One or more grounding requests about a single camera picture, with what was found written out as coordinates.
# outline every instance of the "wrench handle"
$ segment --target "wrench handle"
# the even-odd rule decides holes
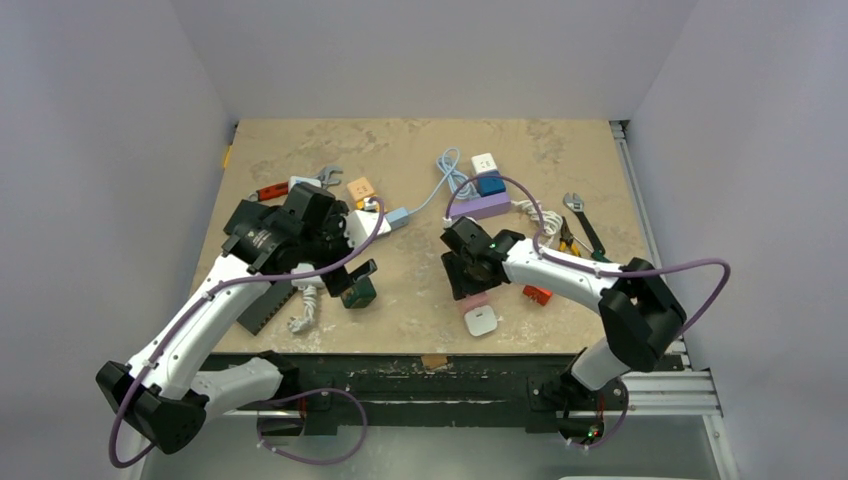
[[[589,243],[592,245],[592,248],[595,252],[606,255],[607,251],[604,248],[604,244],[601,243],[601,239],[598,238],[598,234],[595,233],[595,229],[592,228],[592,224],[589,223],[589,219],[586,218],[585,212],[574,212],[577,215],[577,220],[580,220],[580,225],[583,227],[583,231],[586,232],[586,236],[589,237]]]

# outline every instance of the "wooden tabletop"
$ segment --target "wooden tabletop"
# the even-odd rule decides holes
[[[636,208],[606,121],[252,119],[239,123],[193,288],[221,252],[224,224],[251,191],[334,164],[344,168],[342,184],[329,189],[337,198],[350,203],[347,181],[365,176],[390,210],[411,210],[441,178],[435,160],[447,147],[461,150],[459,168],[468,174],[473,155],[492,153],[502,174],[522,182],[546,209],[565,214],[576,235],[587,241],[577,218],[562,205],[566,192],[579,193],[612,261],[645,257]],[[512,199],[523,199],[516,188],[507,191]],[[449,195],[444,186],[430,205],[412,216],[409,226],[377,239],[355,261],[358,265],[374,258],[379,268],[371,277],[377,299],[368,307],[346,310],[324,291],[316,326],[292,334],[286,324],[303,311],[298,294],[258,336],[236,324],[215,350],[573,353],[603,336],[600,318],[586,308],[561,297],[542,307],[522,295],[522,287],[502,285],[489,291],[500,317],[498,328],[472,337],[439,260],[447,251],[439,235]],[[535,228],[517,210],[480,224],[493,236],[504,228],[530,235]]]

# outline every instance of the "white power cord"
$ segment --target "white power cord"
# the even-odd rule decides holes
[[[539,215],[536,213],[536,207],[533,206],[533,202],[530,200],[513,200],[512,204],[518,207],[523,214],[530,217],[530,220],[540,223]],[[542,226],[544,227],[545,236],[548,237],[544,245],[550,247],[551,242],[559,235],[559,229],[562,228],[562,216],[551,210],[542,210]]]
[[[289,331],[301,333],[309,330],[315,325],[315,310],[318,308],[318,288],[314,285],[300,287],[303,297],[303,316],[291,317],[289,320]]]

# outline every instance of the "wrench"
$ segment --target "wrench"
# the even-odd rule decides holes
[[[595,229],[592,228],[592,224],[589,223],[589,219],[586,218],[586,212],[584,212],[584,207],[586,206],[583,203],[583,199],[580,198],[580,195],[566,193],[562,198],[562,203],[568,207],[569,210],[574,212],[574,215],[577,216],[577,220],[580,220],[580,225],[583,227],[583,231],[586,232],[586,236],[589,237],[589,243],[592,244],[592,258],[596,260],[601,260],[606,255],[607,251],[604,248],[604,244],[601,243],[601,239],[598,238],[598,234],[595,233]]]
[[[339,178],[331,178],[334,173],[344,173],[344,170],[342,170],[342,167],[338,165],[329,165],[322,168],[320,172],[309,178],[319,180],[321,182],[321,188],[327,188],[342,183]]]

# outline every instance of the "red block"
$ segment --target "red block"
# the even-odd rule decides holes
[[[533,286],[530,286],[530,285],[527,285],[526,287],[524,287],[523,293],[524,293],[524,295],[527,295],[528,297],[530,297],[534,302],[538,303],[539,305],[543,305],[543,306],[547,305],[548,300],[550,300],[551,297],[553,296],[553,293],[551,293],[550,290],[545,290],[544,288],[533,287]]]

